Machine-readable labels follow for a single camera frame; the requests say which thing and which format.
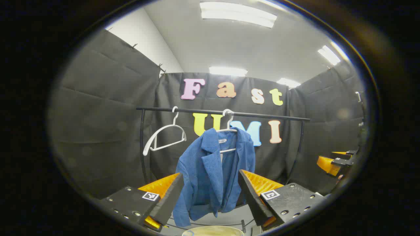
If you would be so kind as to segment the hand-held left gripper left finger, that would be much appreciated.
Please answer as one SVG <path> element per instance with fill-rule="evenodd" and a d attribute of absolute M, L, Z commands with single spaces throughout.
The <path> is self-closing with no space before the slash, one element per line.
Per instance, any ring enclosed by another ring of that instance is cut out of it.
<path fill-rule="evenodd" d="M 98 203 L 107 212 L 132 224 L 161 232 L 172 215 L 183 186 L 183 174 L 175 173 L 142 187 L 123 187 Z"/>

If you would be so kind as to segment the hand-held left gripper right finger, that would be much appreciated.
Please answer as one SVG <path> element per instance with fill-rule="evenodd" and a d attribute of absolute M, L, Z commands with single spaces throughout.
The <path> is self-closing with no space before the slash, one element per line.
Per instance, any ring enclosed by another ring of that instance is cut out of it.
<path fill-rule="evenodd" d="M 299 184 L 282 185 L 246 170 L 239 171 L 238 183 L 256 225 L 263 231 L 302 216 L 326 199 Z"/>

